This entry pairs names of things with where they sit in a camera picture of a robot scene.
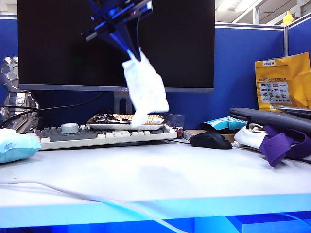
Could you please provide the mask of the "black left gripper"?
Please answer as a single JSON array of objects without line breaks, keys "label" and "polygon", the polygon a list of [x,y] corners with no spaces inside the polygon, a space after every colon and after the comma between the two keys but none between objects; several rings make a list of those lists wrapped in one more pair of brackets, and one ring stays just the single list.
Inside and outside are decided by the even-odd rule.
[{"label": "black left gripper", "polygon": [[141,61],[138,24],[153,11],[151,0],[89,0],[95,25],[81,36],[89,41],[99,37],[110,46]]}]

